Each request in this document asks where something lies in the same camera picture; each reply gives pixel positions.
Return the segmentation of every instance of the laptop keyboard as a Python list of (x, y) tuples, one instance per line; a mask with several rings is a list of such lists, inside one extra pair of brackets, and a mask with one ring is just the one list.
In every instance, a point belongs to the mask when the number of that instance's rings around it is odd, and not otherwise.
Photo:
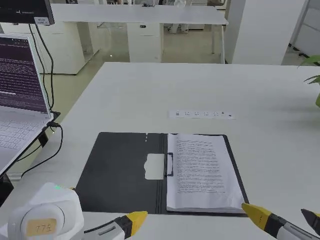
[(19, 149), (38, 130), (40, 123), (0, 119), (0, 149)]

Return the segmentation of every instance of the outlet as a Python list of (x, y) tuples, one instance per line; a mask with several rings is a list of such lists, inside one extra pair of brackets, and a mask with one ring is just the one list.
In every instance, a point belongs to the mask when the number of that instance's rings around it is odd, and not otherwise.
[(235, 119), (234, 115), (225, 111), (170, 110), (171, 119)]

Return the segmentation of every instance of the green leaf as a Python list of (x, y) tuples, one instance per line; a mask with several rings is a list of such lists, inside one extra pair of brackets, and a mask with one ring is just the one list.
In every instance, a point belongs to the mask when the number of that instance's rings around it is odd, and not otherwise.
[(306, 60), (304, 60), (300, 65), (304, 65), (304, 64), (313, 64), (313, 63), (317, 63), (317, 62), (320, 62), (320, 55), (313, 55), (309, 58), (307, 58)]
[(308, 84), (316, 84), (316, 83), (320, 83), (320, 77), (317, 77), (315, 80), (313, 80), (312, 82), (309, 82)]
[(315, 78), (319, 78), (319, 77), (320, 77), (320, 75), (311, 76), (311, 77), (307, 78), (306, 80), (304, 80), (304, 82), (306, 82), (310, 79), (315, 79)]

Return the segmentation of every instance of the clipboard clip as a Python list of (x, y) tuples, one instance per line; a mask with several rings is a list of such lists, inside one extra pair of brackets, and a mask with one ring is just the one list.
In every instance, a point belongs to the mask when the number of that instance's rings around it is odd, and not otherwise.
[[(171, 173), (167, 173), (167, 169), (168, 169), (168, 157), (171, 156), (171, 160), (172, 160), (172, 169), (171, 169)], [(164, 176), (165, 177), (173, 177), (174, 176), (174, 154), (172, 152), (168, 152), (166, 154), (166, 164), (164, 165), (165, 169), (164, 169)]]

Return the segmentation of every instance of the paper document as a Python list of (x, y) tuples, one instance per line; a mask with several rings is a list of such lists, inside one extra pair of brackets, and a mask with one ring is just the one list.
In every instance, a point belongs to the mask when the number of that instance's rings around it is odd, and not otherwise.
[(244, 213), (244, 197), (223, 136), (168, 134), (167, 210)]

